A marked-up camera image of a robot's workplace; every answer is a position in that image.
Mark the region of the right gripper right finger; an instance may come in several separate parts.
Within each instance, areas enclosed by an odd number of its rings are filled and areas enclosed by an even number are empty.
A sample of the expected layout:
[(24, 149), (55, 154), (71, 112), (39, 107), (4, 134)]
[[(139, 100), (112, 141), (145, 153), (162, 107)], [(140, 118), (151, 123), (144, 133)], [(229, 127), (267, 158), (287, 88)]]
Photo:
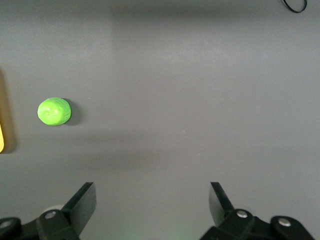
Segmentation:
[(235, 208), (221, 184), (210, 183), (209, 209), (214, 221), (202, 240), (313, 240), (303, 224), (289, 216), (265, 222), (246, 209)]

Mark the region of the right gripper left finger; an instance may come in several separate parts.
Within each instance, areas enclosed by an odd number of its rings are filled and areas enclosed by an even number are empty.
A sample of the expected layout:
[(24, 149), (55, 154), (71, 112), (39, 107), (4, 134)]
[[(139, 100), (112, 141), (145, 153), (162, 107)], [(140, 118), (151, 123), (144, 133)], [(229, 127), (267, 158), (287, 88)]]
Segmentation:
[(18, 217), (0, 219), (2, 240), (78, 240), (97, 204), (96, 187), (86, 182), (60, 209), (49, 209), (22, 224)]

